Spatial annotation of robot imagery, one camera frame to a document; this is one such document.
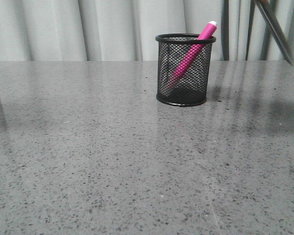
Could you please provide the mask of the pink highlighter pen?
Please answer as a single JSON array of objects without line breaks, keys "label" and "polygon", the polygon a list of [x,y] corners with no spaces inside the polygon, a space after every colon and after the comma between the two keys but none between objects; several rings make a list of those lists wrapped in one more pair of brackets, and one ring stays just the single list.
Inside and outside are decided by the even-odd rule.
[{"label": "pink highlighter pen", "polygon": [[[216,21],[210,21],[206,27],[203,29],[203,31],[199,34],[197,37],[197,40],[207,40],[209,39],[214,32],[217,30],[217,22]],[[192,65],[193,61],[196,59],[198,54],[203,49],[204,44],[194,44],[190,47],[187,54],[184,56],[183,60],[180,62],[178,67],[175,69],[172,77],[169,79],[167,87],[169,89],[173,88],[179,80],[184,76],[184,74],[187,72],[187,70]]]}]

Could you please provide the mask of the grey orange scissors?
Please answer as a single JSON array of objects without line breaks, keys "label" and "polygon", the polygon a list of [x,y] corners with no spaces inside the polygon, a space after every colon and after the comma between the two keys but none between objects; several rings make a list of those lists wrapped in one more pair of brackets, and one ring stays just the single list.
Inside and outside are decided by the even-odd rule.
[{"label": "grey orange scissors", "polygon": [[265,20],[269,30],[277,43],[280,52],[284,59],[291,65],[294,66],[294,57],[287,39],[282,31],[282,28],[275,16],[275,13],[267,0],[254,0],[253,1],[258,7],[263,19]]}]

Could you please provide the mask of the black mesh pen holder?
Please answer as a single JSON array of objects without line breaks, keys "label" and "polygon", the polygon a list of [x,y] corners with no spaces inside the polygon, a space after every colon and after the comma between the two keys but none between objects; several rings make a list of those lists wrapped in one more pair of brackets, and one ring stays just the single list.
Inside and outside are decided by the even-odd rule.
[{"label": "black mesh pen holder", "polygon": [[161,34],[158,42],[158,101],[180,107],[206,102],[214,36],[200,40],[198,34]]}]

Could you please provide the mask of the grey curtain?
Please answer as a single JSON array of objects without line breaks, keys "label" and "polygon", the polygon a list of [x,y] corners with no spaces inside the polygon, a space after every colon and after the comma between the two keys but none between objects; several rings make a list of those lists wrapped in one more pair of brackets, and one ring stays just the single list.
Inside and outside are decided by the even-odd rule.
[{"label": "grey curtain", "polygon": [[155,36],[216,21],[213,60],[279,60],[251,0],[0,0],[0,61],[152,61]]}]

